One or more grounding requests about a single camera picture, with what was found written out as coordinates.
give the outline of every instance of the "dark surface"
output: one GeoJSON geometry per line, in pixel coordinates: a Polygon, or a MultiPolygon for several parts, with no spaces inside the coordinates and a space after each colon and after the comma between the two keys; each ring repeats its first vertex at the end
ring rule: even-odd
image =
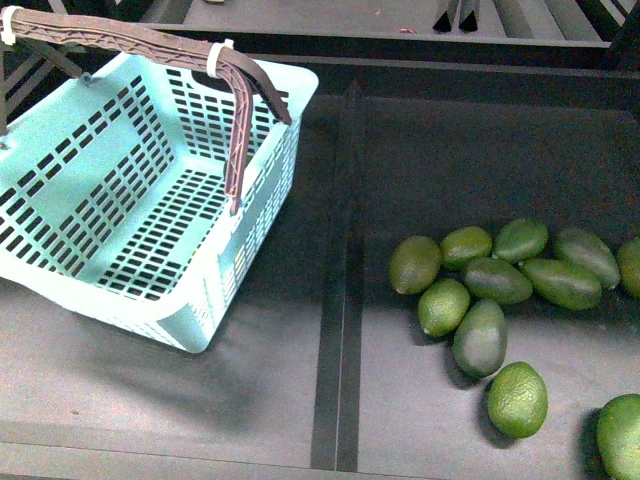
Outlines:
{"type": "Polygon", "coordinates": [[[541,299],[504,308],[505,365],[529,362],[550,408],[511,441],[486,414],[489,379],[465,379],[449,339],[421,332],[417,298],[387,280],[406,236],[466,225],[495,235],[537,216],[587,228],[617,248],[639,233],[638,126],[626,113],[428,101],[368,103],[359,470],[441,479],[594,478],[593,410],[640,390],[640,305],[605,292],[569,312],[541,299]]]}
{"type": "Polygon", "coordinates": [[[363,95],[354,82],[338,123],[324,278],[311,468],[358,468],[362,321],[363,95]]]}
{"type": "Polygon", "coordinates": [[[417,298],[394,294],[386,268],[408,235],[440,241],[473,224],[495,235],[523,215],[618,247],[640,233],[638,125],[621,111],[427,101],[410,91],[362,99],[361,113],[346,112],[359,127],[351,137],[339,121],[343,99],[314,97],[292,192],[204,354],[1,281],[0,472],[77,478],[109,465],[96,478],[374,477],[308,470],[322,458],[314,451],[333,446],[334,465],[369,474],[601,478],[595,412],[640,390],[637,302],[616,291],[581,313],[537,298],[505,308],[507,362],[531,363],[550,397],[540,433],[514,442],[485,414],[488,381],[457,369],[450,339],[425,338],[417,298]],[[350,215],[336,216],[341,206],[350,215]],[[333,241],[346,256],[331,255],[333,241]],[[319,352],[331,334],[339,359],[319,352]],[[336,435],[319,434],[325,427],[336,435]]]}
{"type": "Polygon", "coordinates": [[[0,441],[309,466],[336,104],[309,107],[292,192],[205,353],[0,281],[0,441]]]}

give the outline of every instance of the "white zip tie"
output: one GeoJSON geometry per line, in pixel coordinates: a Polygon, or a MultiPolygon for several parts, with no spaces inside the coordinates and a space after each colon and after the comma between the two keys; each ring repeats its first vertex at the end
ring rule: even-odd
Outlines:
{"type": "Polygon", "coordinates": [[[209,51],[209,57],[207,58],[207,75],[212,78],[220,78],[218,77],[218,57],[220,56],[220,51],[224,48],[230,48],[233,50],[233,40],[225,39],[224,43],[214,43],[211,45],[211,50],[209,51]]]}
{"type": "Polygon", "coordinates": [[[16,36],[13,34],[13,29],[11,28],[11,17],[15,13],[16,10],[22,10],[22,7],[17,7],[15,5],[11,5],[4,9],[2,14],[2,33],[0,34],[0,38],[7,45],[11,46],[16,43],[16,36]]]}

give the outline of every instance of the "basket hole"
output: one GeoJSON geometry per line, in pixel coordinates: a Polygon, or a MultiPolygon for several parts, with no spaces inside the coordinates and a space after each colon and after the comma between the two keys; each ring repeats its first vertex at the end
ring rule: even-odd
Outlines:
{"type": "Polygon", "coordinates": [[[101,112],[96,112],[93,115],[91,115],[91,117],[89,117],[89,123],[91,125],[93,125],[94,123],[96,123],[98,120],[100,120],[100,118],[102,117],[102,113],[101,112]]]}
{"type": "Polygon", "coordinates": [[[93,140],[93,135],[89,134],[80,141],[80,146],[85,148],[89,143],[91,143],[91,140],[93,140]]]}
{"type": "Polygon", "coordinates": [[[109,110],[111,110],[114,106],[116,105],[116,101],[115,100],[109,100],[107,103],[104,104],[104,111],[108,112],[109,110]]]}
{"type": "Polygon", "coordinates": [[[53,160],[53,155],[49,154],[38,162],[38,168],[44,170],[53,160]]]}
{"type": "Polygon", "coordinates": [[[80,137],[80,135],[82,135],[84,132],[87,131],[87,127],[85,127],[84,125],[80,125],[78,128],[76,128],[73,132],[73,138],[78,138],[80,137]]]}
{"type": "Polygon", "coordinates": [[[57,235],[55,232],[54,232],[54,233],[52,233],[52,234],[51,234],[51,235],[49,235],[49,236],[47,237],[47,239],[44,241],[44,243],[42,244],[42,248],[44,248],[44,249],[48,249],[48,248],[51,246],[51,244],[52,244],[53,242],[55,242],[57,239],[58,239],[58,235],[57,235]]]}
{"type": "Polygon", "coordinates": [[[49,230],[51,230],[51,227],[50,227],[49,225],[44,225],[44,226],[43,226],[43,227],[38,231],[38,233],[37,233],[37,234],[36,234],[36,236],[34,237],[34,240],[35,240],[36,242],[39,242],[39,241],[42,239],[42,237],[44,237],[44,236],[49,232],[49,230]]]}
{"type": "Polygon", "coordinates": [[[40,223],[42,222],[42,218],[41,217],[36,217],[35,219],[33,219],[33,221],[27,225],[27,228],[25,228],[25,231],[27,233],[31,233],[33,232],[33,230],[40,225],[40,223]]]}
{"type": "Polygon", "coordinates": [[[33,197],[42,187],[44,187],[44,182],[42,180],[38,180],[33,187],[27,191],[27,195],[33,197]]]}
{"type": "Polygon", "coordinates": [[[64,262],[69,255],[71,255],[71,249],[67,248],[64,252],[62,252],[62,255],[60,255],[60,258],[58,258],[58,262],[60,262],[60,263],[64,262]]]}
{"type": "Polygon", "coordinates": [[[73,150],[71,150],[69,153],[67,153],[64,157],[63,160],[65,163],[69,163],[71,160],[73,160],[73,158],[78,154],[78,150],[76,150],[75,148],[73,150]]]}
{"type": "Polygon", "coordinates": [[[102,122],[100,125],[96,127],[96,133],[100,134],[105,128],[107,128],[107,122],[102,122]]]}
{"type": "Polygon", "coordinates": [[[69,145],[71,145],[71,141],[69,141],[69,139],[67,138],[56,147],[56,152],[62,153],[64,149],[67,148],[69,145]]]}
{"type": "Polygon", "coordinates": [[[0,244],[4,243],[13,232],[15,232],[13,227],[7,227],[2,233],[0,233],[0,244]]]}
{"type": "Polygon", "coordinates": [[[84,268],[84,262],[80,262],[78,266],[73,270],[72,275],[74,277],[77,276],[83,268],[84,268]]]}
{"type": "Polygon", "coordinates": [[[40,252],[33,252],[33,254],[27,260],[27,263],[31,265],[39,258],[40,258],[40,252]]]}
{"type": "Polygon", "coordinates": [[[11,207],[9,207],[7,209],[7,213],[9,215],[13,215],[15,214],[18,210],[20,210],[20,208],[27,202],[25,202],[24,199],[22,198],[18,198],[18,200],[16,201],[16,203],[14,203],[13,205],[11,205],[11,207]]]}
{"type": "Polygon", "coordinates": [[[69,226],[69,224],[72,222],[72,220],[73,220],[73,217],[71,216],[67,217],[66,220],[62,222],[62,224],[60,225],[60,230],[64,232],[69,226]]]}

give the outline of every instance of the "avocado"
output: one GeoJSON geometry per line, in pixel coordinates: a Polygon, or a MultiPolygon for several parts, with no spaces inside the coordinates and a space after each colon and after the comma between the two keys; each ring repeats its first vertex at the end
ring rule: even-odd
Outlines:
{"type": "Polygon", "coordinates": [[[452,279],[438,280],[420,297],[418,318],[424,333],[442,337],[460,324],[467,313],[471,296],[464,285],[452,279]]]}
{"type": "Polygon", "coordinates": [[[453,337],[458,366],[475,378],[487,377],[502,366],[507,354],[507,323],[495,301],[476,302],[462,319],[453,337]]]}
{"type": "Polygon", "coordinates": [[[500,370],[491,383],[487,407],[498,430],[511,438],[527,438],[547,418],[547,387],[531,365],[515,362],[500,370]]]}
{"type": "Polygon", "coordinates": [[[493,245],[493,257],[514,264],[538,256],[547,245],[549,232],[534,218],[519,218],[500,230],[493,245]]]}
{"type": "Polygon", "coordinates": [[[533,293],[531,282],[504,260],[476,258],[464,271],[464,284],[479,298],[490,298],[500,305],[526,300],[533,293]]]}
{"type": "Polygon", "coordinates": [[[633,298],[640,300],[640,237],[621,246],[616,260],[620,267],[622,288],[633,298]]]}
{"type": "Polygon", "coordinates": [[[553,253],[559,260],[582,265],[593,273],[602,288],[615,288],[620,283],[620,270],[609,247],[593,233],[567,228],[556,236],[553,253]]]}
{"type": "Polygon", "coordinates": [[[640,395],[609,400],[600,410],[596,429],[604,468],[616,480],[640,478],[640,395]]]}
{"type": "Polygon", "coordinates": [[[488,256],[492,246],[491,235],[482,228],[461,228],[442,240],[442,264],[449,270],[462,270],[474,258],[488,256]]]}
{"type": "Polygon", "coordinates": [[[598,278],[583,266],[566,260],[533,258],[524,262],[522,273],[538,295],[570,310],[595,307],[602,297],[598,278]]]}
{"type": "Polygon", "coordinates": [[[433,283],[440,266],[442,253],[429,237],[413,236],[396,247],[389,261],[389,281],[402,295],[424,292],[433,283]]]}

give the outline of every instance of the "green avocado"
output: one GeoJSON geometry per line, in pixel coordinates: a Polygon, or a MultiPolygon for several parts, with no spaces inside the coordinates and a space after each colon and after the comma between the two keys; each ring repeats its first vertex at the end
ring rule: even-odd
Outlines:
{"type": "Polygon", "coordinates": [[[526,300],[533,293],[531,282],[515,267],[496,258],[476,258],[464,271],[464,284],[471,294],[508,305],[526,300]]]}
{"type": "Polygon", "coordinates": [[[602,286],[598,278],[581,265],[566,260],[533,258],[522,265],[538,295],[570,310],[598,305],[602,286]]]}
{"type": "Polygon", "coordinates": [[[549,232],[544,223],[533,218],[519,218],[498,233],[493,244],[493,257],[508,263],[519,263],[536,257],[544,250],[549,232]]]}
{"type": "Polygon", "coordinates": [[[453,337],[458,366],[475,378],[487,377],[502,366],[507,354],[507,323],[495,301],[482,299],[467,312],[453,337]]]}
{"type": "Polygon", "coordinates": [[[582,265],[593,273],[602,288],[615,288],[620,283],[616,259],[602,240],[579,228],[562,230],[553,242],[553,253],[559,260],[582,265]]]}

